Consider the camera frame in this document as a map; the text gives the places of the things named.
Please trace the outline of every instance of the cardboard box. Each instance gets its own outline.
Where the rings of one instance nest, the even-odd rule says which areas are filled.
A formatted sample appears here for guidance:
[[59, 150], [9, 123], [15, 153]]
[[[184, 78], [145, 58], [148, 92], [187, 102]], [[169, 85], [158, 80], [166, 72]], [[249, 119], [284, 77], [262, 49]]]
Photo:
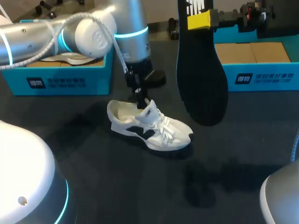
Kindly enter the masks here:
[[256, 63], [256, 59], [249, 43], [223, 43], [216, 44], [215, 47], [222, 64]]
[[113, 49], [103, 60], [83, 66], [34, 62], [2, 74], [15, 96], [108, 95]]
[[257, 63], [290, 63], [288, 54], [281, 42], [251, 43]]
[[299, 90], [299, 35], [258, 39], [234, 26], [217, 29], [214, 43], [230, 92]]

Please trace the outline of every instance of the blue box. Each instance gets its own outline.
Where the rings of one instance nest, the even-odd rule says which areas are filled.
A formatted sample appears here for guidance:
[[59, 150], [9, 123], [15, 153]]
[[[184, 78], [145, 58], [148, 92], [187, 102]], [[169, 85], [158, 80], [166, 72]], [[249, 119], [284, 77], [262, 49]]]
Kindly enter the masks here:
[[229, 91], [299, 90], [299, 35], [258, 39], [256, 31], [239, 33], [237, 26], [221, 28], [214, 33], [214, 43], [254, 42], [281, 42], [291, 63], [223, 64]]
[[[58, 44], [63, 42], [60, 35]], [[103, 66], [22, 67], [2, 74], [15, 96], [108, 95], [113, 53], [111, 49], [104, 57]]]

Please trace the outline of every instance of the red component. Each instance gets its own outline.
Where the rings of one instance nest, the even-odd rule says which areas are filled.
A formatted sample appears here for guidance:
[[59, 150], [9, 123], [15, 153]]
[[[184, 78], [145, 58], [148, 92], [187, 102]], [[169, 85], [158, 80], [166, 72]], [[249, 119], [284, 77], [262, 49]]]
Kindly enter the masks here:
[[247, 20], [250, 20], [250, 19], [251, 19], [251, 15], [250, 15], [250, 13], [251, 13], [251, 8], [248, 8], [248, 9], [247, 9]]

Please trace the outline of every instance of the yellow clamp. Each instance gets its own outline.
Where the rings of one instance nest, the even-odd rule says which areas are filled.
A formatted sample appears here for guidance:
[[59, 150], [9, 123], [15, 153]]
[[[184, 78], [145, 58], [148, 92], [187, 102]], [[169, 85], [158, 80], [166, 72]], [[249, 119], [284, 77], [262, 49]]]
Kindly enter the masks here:
[[188, 30], [193, 29], [210, 29], [211, 28], [211, 13], [207, 12], [188, 16]]

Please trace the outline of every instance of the shoe tongue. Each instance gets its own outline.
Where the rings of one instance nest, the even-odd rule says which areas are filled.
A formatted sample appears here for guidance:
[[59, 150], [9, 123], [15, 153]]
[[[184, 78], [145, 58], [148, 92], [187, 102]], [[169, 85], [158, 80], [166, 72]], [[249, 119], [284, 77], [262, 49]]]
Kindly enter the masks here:
[[142, 123], [152, 125], [155, 120], [160, 118], [155, 102], [151, 100], [150, 104], [135, 118]]

